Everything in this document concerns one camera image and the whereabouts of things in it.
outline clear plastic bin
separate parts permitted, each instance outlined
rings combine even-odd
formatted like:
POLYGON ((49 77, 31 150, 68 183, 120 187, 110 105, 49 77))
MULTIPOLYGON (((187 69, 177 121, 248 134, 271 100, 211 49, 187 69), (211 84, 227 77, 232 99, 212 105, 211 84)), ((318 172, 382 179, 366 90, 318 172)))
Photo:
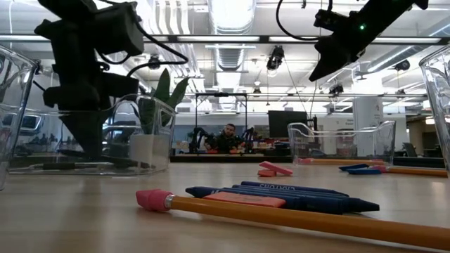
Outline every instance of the clear plastic bin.
POLYGON ((10 173, 134 176, 163 171, 169 166, 175 115, 162 101, 136 95, 100 112, 27 109, 10 173), (145 105, 145 117, 138 105, 145 105), (88 138, 74 138, 63 123, 69 117, 81 122, 78 127, 90 133, 88 138))
POLYGON ((450 46, 425 57, 419 65, 435 119, 442 157, 450 174, 450 46))
POLYGON ((380 160, 392 164, 394 157, 395 121, 358 131, 314 131, 303 123, 292 123, 288 132, 294 164, 300 164, 304 158, 380 160))
POLYGON ((0 46, 0 190, 3 190, 37 64, 0 46))

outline pencil eraser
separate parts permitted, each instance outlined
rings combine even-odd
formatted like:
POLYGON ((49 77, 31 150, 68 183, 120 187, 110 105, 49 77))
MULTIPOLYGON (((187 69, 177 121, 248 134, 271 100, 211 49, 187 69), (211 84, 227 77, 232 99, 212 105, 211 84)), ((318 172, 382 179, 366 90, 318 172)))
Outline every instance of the pencil eraser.
POLYGON ((276 197, 251 196, 236 193, 215 193, 203 197, 206 200, 218 200, 245 205, 256 205, 260 207, 282 207, 286 201, 276 197))
POLYGON ((136 200, 138 205, 147 211, 169 211, 165 206, 165 200, 168 195, 173 195, 171 192, 153 189, 153 190, 138 190, 136 191, 136 200))
POLYGON ((270 169, 272 171, 276 171, 276 172, 284 174, 284 175, 291 175, 293 173, 293 171, 291 169, 275 165, 271 162, 262 162, 259 165, 263 168, 270 169))
POLYGON ((276 176, 276 171, 268 170, 268 169, 260 169, 258 171, 258 175, 260 176, 276 176))
POLYGON ((313 159, 312 158, 298 158, 297 162, 300 164, 310 164, 312 163, 313 159))
POLYGON ((382 165, 372 166, 371 169, 377 169, 377 170, 381 171, 382 173, 386 173, 387 172, 386 166, 382 166, 382 165))

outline white pot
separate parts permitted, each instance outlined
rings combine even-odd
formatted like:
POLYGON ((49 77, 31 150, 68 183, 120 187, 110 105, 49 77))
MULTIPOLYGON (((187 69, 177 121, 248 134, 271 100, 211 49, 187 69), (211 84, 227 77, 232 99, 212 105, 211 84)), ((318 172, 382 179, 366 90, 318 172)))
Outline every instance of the white pot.
POLYGON ((149 164, 150 170, 167 169, 170 144, 169 135, 135 134, 129 140, 129 157, 133 161, 149 164))

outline yellow pencil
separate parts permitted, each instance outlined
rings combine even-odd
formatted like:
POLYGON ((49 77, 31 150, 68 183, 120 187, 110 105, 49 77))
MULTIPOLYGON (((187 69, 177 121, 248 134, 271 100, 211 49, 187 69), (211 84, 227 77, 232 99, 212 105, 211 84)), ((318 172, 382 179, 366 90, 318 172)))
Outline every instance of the yellow pencil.
POLYGON ((311 231, 450 250, 449 228, 179 197, 163 190, 140 190, 136 192, 136 199, 139 205, 149 211, 178 209, 311 231))

